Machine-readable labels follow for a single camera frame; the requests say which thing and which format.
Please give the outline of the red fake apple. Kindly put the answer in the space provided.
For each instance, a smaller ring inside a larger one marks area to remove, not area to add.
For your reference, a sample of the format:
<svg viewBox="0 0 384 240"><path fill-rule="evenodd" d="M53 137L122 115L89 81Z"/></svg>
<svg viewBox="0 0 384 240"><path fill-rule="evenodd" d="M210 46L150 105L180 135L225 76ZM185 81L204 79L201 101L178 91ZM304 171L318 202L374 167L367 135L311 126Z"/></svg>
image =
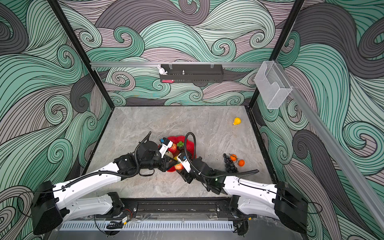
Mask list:
<svg viewBox="0 0 384 240"><path fill-rule="evenodd" d="M172 154L175 154L178 151L177 145L175 143L172 144L172 146L169 148L169 152Z"/></svg>

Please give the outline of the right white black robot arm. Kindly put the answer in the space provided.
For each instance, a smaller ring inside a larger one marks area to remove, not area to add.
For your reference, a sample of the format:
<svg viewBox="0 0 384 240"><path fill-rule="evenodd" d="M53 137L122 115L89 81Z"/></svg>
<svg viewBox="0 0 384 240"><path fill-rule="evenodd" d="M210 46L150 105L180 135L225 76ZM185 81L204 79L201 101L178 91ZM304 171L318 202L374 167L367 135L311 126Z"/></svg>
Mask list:
<svg viewBox="0 0 384 240"><path fill-rule="evenodd" d="M309 202L290 184L263 184L229 176L223 171L210 168L201 158L192 161L178 157L175 159L183 166L180 175L185 182L197 180L208 192L231 196L235 216L269 217L279 220L295 232L307 232Z"/></svg>

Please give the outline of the orange fake tangerine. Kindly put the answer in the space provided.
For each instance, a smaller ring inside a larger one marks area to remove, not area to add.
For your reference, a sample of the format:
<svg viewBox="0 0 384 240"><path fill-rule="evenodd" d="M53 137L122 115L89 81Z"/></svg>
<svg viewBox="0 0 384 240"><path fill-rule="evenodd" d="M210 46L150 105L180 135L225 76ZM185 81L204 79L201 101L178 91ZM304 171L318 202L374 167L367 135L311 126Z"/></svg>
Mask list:
<svg viewBox="0 0 384 240"><path fill-rule="evenodd" d="M238 161L238 165L239 165L240 167L243 167L243 166L245 165L245 161L244 161L244 160L239 160L239 161Z"/></svg>
<svg viewBox="0 0 384 240"><path fill-rule="evenodd" d="M230 155L230 159L233 161L233 162L236 162L238 160L237 156L234 155L234 154L231 154Z"/></svg>

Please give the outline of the red flower-shaped fruit bowl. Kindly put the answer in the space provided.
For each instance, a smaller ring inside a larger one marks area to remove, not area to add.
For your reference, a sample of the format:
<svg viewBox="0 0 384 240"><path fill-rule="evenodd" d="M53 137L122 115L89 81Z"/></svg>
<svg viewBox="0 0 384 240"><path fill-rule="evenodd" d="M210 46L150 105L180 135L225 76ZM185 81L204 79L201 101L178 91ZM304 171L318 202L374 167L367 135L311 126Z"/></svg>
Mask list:
<svg viewBox="0 0 384 240"><path fill-rule="evenodd" d="M170 141L172 141L173 143L177 144L179 141L182 141L184 142L185 141L185 136L170 136L168 137L168 139ZM192 159L195 157L196 155L196 151L195 151L195 143L190 141L190 140L187 140L187 151L192 155ZM167 172L175 172L176 169L175 167L172 167L170 170L168 170Z"/></svg>

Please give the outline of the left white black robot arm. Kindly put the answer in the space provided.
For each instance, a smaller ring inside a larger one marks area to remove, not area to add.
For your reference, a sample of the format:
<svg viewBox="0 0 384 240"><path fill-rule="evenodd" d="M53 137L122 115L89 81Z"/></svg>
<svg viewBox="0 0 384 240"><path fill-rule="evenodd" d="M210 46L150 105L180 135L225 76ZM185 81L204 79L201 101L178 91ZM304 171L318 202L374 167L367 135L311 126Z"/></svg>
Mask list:
<svg viewBox="0 0 384 240"><path fill-rule="evenodd" d="M173 142L167 138L161 139L160 145L144 140L133 153L122 155L99 170L58 184L51 181L40 184L31 203L33 233L48 233L67 220L86 215L119 216L124 205L117 193L91 199L83 199L83 196L132 178L142 169L166 172L171 168L172 160L166 153L172 146Z"/></svg>

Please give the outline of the beige fake pear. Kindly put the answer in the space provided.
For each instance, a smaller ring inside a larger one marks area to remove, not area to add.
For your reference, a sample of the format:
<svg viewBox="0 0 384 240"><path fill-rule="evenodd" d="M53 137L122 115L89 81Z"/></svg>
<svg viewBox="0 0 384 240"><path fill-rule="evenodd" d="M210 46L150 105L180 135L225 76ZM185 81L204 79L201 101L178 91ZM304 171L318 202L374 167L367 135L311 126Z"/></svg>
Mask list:
<svg viewBox="0 0 384 240"><path fill-rule="evenodd" d="M167 151L167 152L165 153L165 155L168 156L168 157L170 157L171 159L174 158L173 154L172 154L171 152L169 152L169 151Z"/></svg>

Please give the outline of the red fake strawberry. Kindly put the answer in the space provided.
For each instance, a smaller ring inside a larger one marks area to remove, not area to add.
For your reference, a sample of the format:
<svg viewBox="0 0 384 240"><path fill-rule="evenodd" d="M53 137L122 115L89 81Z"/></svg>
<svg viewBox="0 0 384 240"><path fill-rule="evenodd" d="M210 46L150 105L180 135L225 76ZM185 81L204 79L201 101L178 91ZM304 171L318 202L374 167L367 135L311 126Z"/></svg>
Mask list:
<svg viewBox="0 0 384 240"><path fill-rule="evenodd" d="M184 168L184 166L181 163L175 165L176 170L182 170L183 168Z"/></svg>

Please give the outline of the small yellow fake pear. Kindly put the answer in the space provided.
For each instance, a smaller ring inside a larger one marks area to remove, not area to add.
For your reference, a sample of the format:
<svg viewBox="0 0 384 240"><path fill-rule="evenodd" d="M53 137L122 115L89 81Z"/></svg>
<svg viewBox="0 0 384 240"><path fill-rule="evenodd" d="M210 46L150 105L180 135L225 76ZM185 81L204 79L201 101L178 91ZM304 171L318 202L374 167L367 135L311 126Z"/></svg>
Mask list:
<svg viewBox="0 0 384 240"><path fill-rule="evenodd" d="M233 122L233 125L234 126L237 126L237 125L239 125L239 124L241 124L242 123L242 120L240 119L240 118L235 118L234 119L234 122Z"/></svg>

